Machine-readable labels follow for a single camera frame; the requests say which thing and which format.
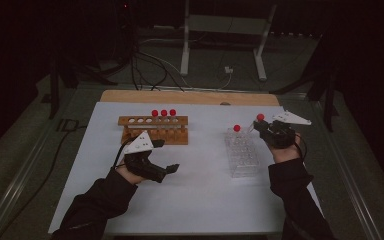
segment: wooden test tube rack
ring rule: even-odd
[[[151,140],[163,139],[166,145],[188,145],[187,116],[121,116],[118,125],[124,127],[122,143],[146,130]]]

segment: red ball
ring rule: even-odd
[[[264,114],[262,114],[262,113],[258,114],[258,115],[257,115],[257,120],[258,120],[259,122],[263,121],[263,120],[264,120]]]
[[[240,130],[241,130],[241,126],[239,126],[239,125],[233,126],[233,131],[239,132]]]

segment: white cable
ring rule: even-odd
[[[232,73],[229,73],[229,80],[227,80],[227,83],[223,87],[217,88],[216,91],[222,90],[223,88],[227,87],[227,85],[230,84],[230,80],[232,80]]]

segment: cable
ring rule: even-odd
[[[121,144],[120,148],[118,149],[117,156],[115,157],[114,164],[113,164],[113,168],[116,168],[116,167],[117,167],[117,162],[118,162],[118,159],[120,158],[121,151],[123,151],[123,148],[124,148],[129,142],[133,142],[136,138],[137,138],[137,137],[129,138],[129,139],[127,139],[126,141],[124,141],[123,144]]]
[[[143,77],[142,72],[141,72],[137,67],[134,67],[134,70],[136,70],[136,72],[139,74],[139,85],[140,85],[139,90],[142,90],[142,89],[143,89],[142,80],[143,80],[145,83],[151,85],[151,83],[148,82],[148,80],[146,80],[146,79]]]
[[[141,58],[141,57],[138,57],[138,56],[136,56],[136,55],[135,55],[135,57],[138,58],[138,59],[140,59],[140,60],[142,60],[142,61],[145,61],[145,62],[154,64],[154,65],[160,67],[160,68],[164,71],[164,77],[163,77],[161,80],[159,80],[157,83],[155,83],[155,84],[151,84],[151,83],[149,83],[149,82],[147,81],[148,84],[152,86],[151,91],[153,91],[155,88],[156,88],[157,90],[160,90],[160,89],[158,89],[157,86],[160,85],[160,84],[162,84],[162,83],[167,79],[167,75],[168,75],[168,74],[167,74],[168,71],[167,71],[167,69],[164,67],[164,65],[163,65],[159,60],[157,60],[158,63],[159,63],[159,64],[157,64],[157,63],[155,63],[155,62],[146,60],[146,59]]]
[[[294,145],[295,145],[295,147],[298,149],[298,153],[299,153],[300,157],[302,158],[302,161],[304,161],[304,160],[305,160],[305,157],[307,156],[307,152],[308,152],[307,143],[304,141],[304,139],[303,139],[300,135],[295,134],[295,136],[299,137],[299,139],[301,140],[301,142],[304,144],[305,152],[304,152],[304,155],[303,155],[303,154],[302,154],[302,150],[301,150],[301,148],[299,147],[299,145],[298,145],[296,142],[294,142]]]
[[[133,69],[139,73],[139,86],[140,86],[139,90],[142,90],[142,88],[143,88],[142,79],[144,79],[144,77],[142,76],[142,72],[140,72],[138,69],[138,59],[137,58],[132,58],[132,59],[134,60]]]
[[[77,131],[78,129],[81,129],[81,128],[86,128],[87,126],[80,126],[80,127],[77,127],[77,128],[74,128],[73,130],[68,130],[66,132],[66,134],[64,135],[64,137],[61,139],[59,145],[58,145],[58,148],[57,148],[57,151],[55,152],[55,155],[54,155],[54,158],[52,160],[52,165],[51,165],[51,168],[49,169],[48,171],[48,174],[46,175],[45,179],[42,181],[42,183],[40,184],[40,186],[37,188],[37,190],[33,193],[33,195],[27,200],[27,202],[20,208],[20,210],[18,210],[18,212],[12,217],[12,219],[10,221],[8,221],[7,225],[2,229],[1,233],[0,233],[0,239],[2,238],[2,236],[4,235],[4,233],[8,230],[8,228],[12,225],[12,223],[15,221],[15,219],[17,219],[17,217],[24,211],[24,209],[30,204],[30,202],[37,196],[37,194],[40,192],[40,190],[42,190],[43,186],[46,184],[46,182],[48,181],[49,177],[51,176],[53,170],[54,170],[54,167],[55,167],[55,164],[57,162],[57,157],[58,157],[58,154],[59,154],[59,151],[61,150],[61,146],[64,142],[64,140],[67,138],[67,136],[72,133],[72,132],[75,132]]]
[[[223,87],[221,87],[221,88],[217,88],[216,91],[217,91],[217,90],[222,90],[223,88],[227,87],[227,85],[230,84],[230,80],[231,80],[231,79],[232,79],[232,73],[229,73],[229,80],[227,80],[227,83],[226,83]]]
[[[135,86],[136,90],[139,91],[139,88],[138,88],[138,85],[136,84],[136,81],[135,81],[135,72],[133,71],[134,70],[134,66],[133,66],[133,58],[130,59],[130,72],[132,74],[132,83],[133,85]]]
[[[175,66],[173,66],[173,64],[171,64],[171,63],[169,63],[169,62],[167,62],[166,60],[163,60],[163,59],[161,59],[161,58],[152,56],[152,55],[150,55],[150,54],[147,54],[147,53],[144,53],[144,52],[140,52],[140,53],[143,54],[143,55],[145,55],[145,56],[148,56],[148,57],[150,57],[150,58],[153,58],[153,59],[159,60],[159,61],[161,61],[161,62],[164,62],[164,63],[168,64],[170,67],[174,68],[174,69],[179,73],[180,78],[183,80],[183,83],[185,83],[186,86],[188,86],[188,87],[190,87],[190,88],[193,89],[193,87],[190,86],[190,85],[185,81],[185,79],[184,79],[184,78],[182,77],[182,75],[180,74],[180,71],[179,71]],[[168,75],[170,76],[170,78],[173,80],[174,84],[175,84],[180,90],[182,90],[182,92],[184,92],[183,88],[176,82],[176,80],[174,80],[173,75],[171,75],[171,73],[170,73],[169,71],[167,71],[167,74],[168,74]]]

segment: black sleeve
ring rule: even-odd
[[[52,240],[101,239],[107,220],[127,211],[136,189],[111,169],[105,179],[96,180],[85,194],[74,198]]]
[[[271,190],[282,198],[286,211],[282,239],[335,239],[307,189],[313,176],[302,159],[270,165],[269,175]]]

